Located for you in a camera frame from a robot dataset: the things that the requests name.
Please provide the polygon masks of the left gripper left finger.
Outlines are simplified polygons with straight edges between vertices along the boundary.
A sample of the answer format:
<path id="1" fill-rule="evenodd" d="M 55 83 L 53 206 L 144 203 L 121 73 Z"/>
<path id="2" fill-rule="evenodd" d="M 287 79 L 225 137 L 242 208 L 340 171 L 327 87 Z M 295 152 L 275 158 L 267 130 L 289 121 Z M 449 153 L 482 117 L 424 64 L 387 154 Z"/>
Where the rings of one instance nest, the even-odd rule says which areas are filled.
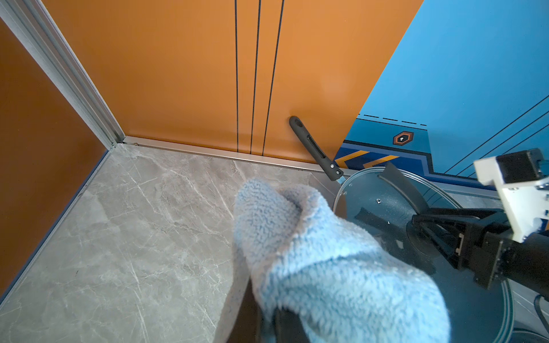
<path id="1" fill-rule="evenodd" d="M 252 280 L 249 279 L 241 301 L 228 343 L 260 343 L 262 313 L 252 291 Z"/>

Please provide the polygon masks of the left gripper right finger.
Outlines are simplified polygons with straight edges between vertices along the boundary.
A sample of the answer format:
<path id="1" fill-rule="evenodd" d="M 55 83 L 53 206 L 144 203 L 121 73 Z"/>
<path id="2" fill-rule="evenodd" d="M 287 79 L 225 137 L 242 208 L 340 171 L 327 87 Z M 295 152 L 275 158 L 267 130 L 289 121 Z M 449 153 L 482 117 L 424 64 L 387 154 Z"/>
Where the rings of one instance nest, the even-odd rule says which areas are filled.
<path id="1" fill-rule="evenodd" d="M 274 331 L 276 343 L 310 343 L 300 318 L 289 310 L 274 313 Z"/>

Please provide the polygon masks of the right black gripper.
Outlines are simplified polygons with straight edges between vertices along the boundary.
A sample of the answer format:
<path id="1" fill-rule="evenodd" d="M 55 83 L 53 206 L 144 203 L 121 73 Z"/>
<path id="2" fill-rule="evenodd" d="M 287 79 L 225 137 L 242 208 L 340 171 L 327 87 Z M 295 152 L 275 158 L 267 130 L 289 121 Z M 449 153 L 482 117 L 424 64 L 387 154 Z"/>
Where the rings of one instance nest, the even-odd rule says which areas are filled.
<path id="1" fill-rule="evenodd" d="M 474 282 L 485 290 L 506 278 L 518 248 L 503 210 L 430 208 L 413 215 L 411 224 L 451 267 L 470 270 Z"/>

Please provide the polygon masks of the light blue microfibre cloth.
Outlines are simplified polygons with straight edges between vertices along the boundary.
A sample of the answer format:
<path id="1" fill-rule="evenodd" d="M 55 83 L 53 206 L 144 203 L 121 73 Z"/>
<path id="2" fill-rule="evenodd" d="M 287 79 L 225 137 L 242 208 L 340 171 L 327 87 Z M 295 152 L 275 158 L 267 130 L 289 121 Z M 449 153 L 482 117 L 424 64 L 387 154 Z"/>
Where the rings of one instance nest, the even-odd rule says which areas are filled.
<path id="1" fill-rule="evenodd" d="M 449 342 L 443 296 L 423 271 L 388 254 L 337 217 L 316 189 L 246 182 L 237 194 L 234 243 L 264 322 L 295 314 L 311 342 Z"/>

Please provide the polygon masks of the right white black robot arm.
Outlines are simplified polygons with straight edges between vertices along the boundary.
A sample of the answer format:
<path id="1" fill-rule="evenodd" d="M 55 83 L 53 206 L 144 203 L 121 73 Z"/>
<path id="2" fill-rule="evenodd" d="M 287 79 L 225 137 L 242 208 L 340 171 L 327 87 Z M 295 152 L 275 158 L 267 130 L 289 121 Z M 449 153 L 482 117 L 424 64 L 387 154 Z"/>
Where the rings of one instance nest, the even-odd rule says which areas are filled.
<path id="1" fill-rule="evenodd" d="M 509 279 L 537 292 L 533 306 L 548 328 L 540 306 L 548 300 L 547 232 L 516 242 L 506 213 L 493 209 L 430 208 L 413 215 L 410 224 L 454 269 L 470 270 L 482 288 Z"/>

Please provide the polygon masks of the glass lid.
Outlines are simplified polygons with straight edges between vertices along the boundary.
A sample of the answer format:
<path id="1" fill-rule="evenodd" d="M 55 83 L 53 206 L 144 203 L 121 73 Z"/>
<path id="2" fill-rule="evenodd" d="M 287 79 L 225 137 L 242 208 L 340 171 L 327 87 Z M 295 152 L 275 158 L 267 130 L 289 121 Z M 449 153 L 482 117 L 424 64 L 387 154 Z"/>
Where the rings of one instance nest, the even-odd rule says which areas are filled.
<path id="1" fill-rule="evenodd" d="M 393 257 L 430 276 L 442 293 L 452 342 L 509 342 L 514 323 L 508 282 L 483 289 L 468 270 L 454 269 L 409 223 L 407 200 L 380 178 L 382 167 L 353 174 L 335 199 L 335 213 L 368 231 Z"/>

